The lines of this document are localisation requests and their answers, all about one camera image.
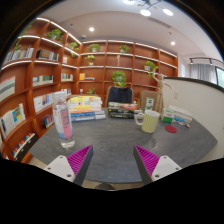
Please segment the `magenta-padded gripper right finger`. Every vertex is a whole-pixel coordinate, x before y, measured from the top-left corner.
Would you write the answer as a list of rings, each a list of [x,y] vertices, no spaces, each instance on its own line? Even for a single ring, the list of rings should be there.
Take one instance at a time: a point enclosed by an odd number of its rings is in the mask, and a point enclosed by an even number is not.
[[[138,145],[134,146],[133,155],[144,185],[181,170],[167,155],[159,157]]]

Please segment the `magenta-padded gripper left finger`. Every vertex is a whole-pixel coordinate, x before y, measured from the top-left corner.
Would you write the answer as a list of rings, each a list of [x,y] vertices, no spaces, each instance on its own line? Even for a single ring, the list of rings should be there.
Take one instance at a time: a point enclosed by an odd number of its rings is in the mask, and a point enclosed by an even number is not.
[[[45,167],[45,171],[81,186],[92,156],[93,146],[89,145],[69,156],[59,155]]]

